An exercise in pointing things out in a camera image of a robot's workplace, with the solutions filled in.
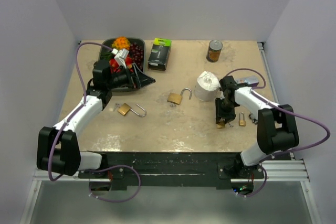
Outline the small brass padlock with key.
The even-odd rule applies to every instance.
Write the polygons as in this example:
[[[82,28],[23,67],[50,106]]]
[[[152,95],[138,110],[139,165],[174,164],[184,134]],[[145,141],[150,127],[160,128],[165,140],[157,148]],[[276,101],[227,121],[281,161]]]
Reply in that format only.
[[[218,128],[218,129],[223,129],[223,128],[225,128],[225,123],[224,123],[224,121],[220,121],[220,122],[218,122],[216,125],[217,125],[217,128]]]

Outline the long shackle brass padlock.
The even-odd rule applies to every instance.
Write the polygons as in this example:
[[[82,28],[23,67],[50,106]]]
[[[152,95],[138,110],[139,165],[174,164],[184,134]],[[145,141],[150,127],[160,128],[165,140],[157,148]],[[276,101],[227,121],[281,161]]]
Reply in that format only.
[[[239,113],[239,126],[246,126],[245,114],[244,112]]]

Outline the key with panda keychain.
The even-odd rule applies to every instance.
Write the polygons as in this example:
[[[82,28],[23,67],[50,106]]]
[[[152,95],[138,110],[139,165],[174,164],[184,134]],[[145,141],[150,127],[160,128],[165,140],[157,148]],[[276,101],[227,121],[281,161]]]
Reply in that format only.
[[[251,119],[251,121],[252,121],[255,125],[258,124],[258,119],[257,119],[257,117],[256,117],[254,114],[250,113],[250,114],[249,114],[249,118]]]

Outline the large brass padlock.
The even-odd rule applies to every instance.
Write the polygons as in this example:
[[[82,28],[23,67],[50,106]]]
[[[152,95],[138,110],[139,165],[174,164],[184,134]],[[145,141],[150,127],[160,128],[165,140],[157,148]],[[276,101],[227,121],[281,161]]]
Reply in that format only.
[[[138,113],[137,111],[135,111],[131,106],[129,106],[126,103],[123,104],[119,104],[116,103],[113,107],[114,111],[117,111],[119,114],[121,114],[122,116],[126,116],[129,112],[134,113],[135,115],[137,115],[138,117],[145,117],[147,115],[147,111],[145,108],[143,108],[142,106],[140,106],[139,104],[135,104],[139,109],[141,109],[143,111],[142,114]]]
[[[167,98],[167,102],[170,103],[171,105],[180,105],[181,102],[182,102],[182,98],[183,98],[183,93],[185,91],[188,91],[190,94],[189,94],[189,99],[192,98],[192,90],[189,89],[189,88],[184,88],[182,89],[182,91],[180,92],[180,94],[178,93],[173,93],[171,92]]]

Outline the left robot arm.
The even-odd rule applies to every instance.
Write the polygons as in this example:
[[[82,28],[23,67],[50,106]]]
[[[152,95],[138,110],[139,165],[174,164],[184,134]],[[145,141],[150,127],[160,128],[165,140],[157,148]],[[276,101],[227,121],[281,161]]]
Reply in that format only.
[[[136,64],[131,68],[111,70],[107,60],[93,65],[92,79],[79,104],[60,122],[44,126],[38,134],[37,168],[48,173],[72,176],[77,171],[90,170],[97,178],[108,174],[109,165],[95,152],[82,152],[78,136],[89,123],[105,109],[112,98],[112,91],[121,88],[139,90],[155,83]]]

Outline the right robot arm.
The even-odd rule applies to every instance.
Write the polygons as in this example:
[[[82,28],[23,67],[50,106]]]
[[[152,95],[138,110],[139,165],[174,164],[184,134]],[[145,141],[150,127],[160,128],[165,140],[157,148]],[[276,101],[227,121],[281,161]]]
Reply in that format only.
[[[246,83],[237,83],[233,76],[219,81],[223,98],[215,99],[216,124],[226,125],[236,118],[235,108],[244,106],[257,120],[256,144],[242,151],[234,165],[234,173],[246,178],[254,165],[277,151],[287,151],[299,144],[293,109],[290,105],[272,103]]]

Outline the black green razor box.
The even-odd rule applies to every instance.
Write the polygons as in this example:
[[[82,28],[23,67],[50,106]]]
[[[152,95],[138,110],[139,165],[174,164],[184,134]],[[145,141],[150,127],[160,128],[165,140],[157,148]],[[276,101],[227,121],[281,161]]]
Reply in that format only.
[[[165,71],[169,60],[172,41],[169,39],[156,38],[153,42],[150,56],[148,58],[148,68]]]

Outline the white toilet paper roll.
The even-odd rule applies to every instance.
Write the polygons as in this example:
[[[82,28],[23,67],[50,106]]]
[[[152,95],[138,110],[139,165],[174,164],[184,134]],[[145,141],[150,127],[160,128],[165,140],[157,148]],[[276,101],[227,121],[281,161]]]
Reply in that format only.
[[[218,78],[212,72],[203,71],[197,77],[194,94],[201,101],[213,101],[216,98],[218,89]]]

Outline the dark red grapes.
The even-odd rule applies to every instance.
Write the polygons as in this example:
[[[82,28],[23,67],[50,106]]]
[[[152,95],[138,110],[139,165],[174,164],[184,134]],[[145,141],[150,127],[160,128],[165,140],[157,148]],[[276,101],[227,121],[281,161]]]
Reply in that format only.
[[[130,46],[130,55],[133,62],[143,71],[144,48],[138,43],[132,43]]]

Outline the red strawberries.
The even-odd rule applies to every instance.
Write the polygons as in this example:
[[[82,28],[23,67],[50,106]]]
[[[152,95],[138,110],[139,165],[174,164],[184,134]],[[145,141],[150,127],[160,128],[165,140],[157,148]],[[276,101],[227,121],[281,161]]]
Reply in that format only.
[[[120,67],[119,64],[117,63],[117,61],[115,59],[111,59],[109,61],[109,63],[110,63],[110,66],[111,66],[111,72],[112,73],[120,72],[124,68],[123,66]],[[131,69],[132,68],[132,64],[133,64],[133,59],[130,58],[130,57],[126,57],[125,64],[126,64],[126,67],[128,69]]]

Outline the orange flower bunch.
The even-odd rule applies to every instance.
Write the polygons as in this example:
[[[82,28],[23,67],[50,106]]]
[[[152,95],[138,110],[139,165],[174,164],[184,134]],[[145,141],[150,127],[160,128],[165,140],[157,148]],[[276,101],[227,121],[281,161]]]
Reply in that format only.
[[[118,37],[112,43],[112,48],[117,50],[130,50],[131,43],[126,37]]]

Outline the grey fruit tray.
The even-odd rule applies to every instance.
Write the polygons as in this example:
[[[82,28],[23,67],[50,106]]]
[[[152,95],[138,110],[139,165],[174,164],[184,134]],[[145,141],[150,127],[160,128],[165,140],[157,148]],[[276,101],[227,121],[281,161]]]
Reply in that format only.
[[[117,38],[110,38],[103,42],[105,46],[116,48],[118,49],[120,42],[124,41],[124,43],[128,40],[128,58],[130,60],[126,60],[126,64],[135,63],[137,67],[144,72],[144,63],[145,63],[145,42],[140,38],[133,38],[133,37],[117,37]],[[109,61],[112,71],[118,72],[120,69],[117,70],[118,64],[113,59],[114,55],[112,54],[111,50],[102,47],[100,50],[99,59],[106,59]]]

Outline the orange label tin can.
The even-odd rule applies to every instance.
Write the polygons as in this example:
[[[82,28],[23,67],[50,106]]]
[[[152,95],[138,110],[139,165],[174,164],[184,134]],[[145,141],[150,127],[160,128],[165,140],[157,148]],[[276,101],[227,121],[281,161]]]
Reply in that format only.
[[[206,59],[209,62],[217,62],[219,60],[223,43],[219,40],[211,40],[208,45]]]

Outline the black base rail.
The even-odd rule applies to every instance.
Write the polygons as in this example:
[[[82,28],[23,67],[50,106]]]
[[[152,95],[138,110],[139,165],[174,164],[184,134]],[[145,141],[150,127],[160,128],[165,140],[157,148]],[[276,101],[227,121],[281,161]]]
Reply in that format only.
[[[259,165],[244,166],[238,152],[103,152],[96,172],[81,179],[112,178],[113,190],[129,186],[215,187],[230,189],[231,181],[262,179]]]

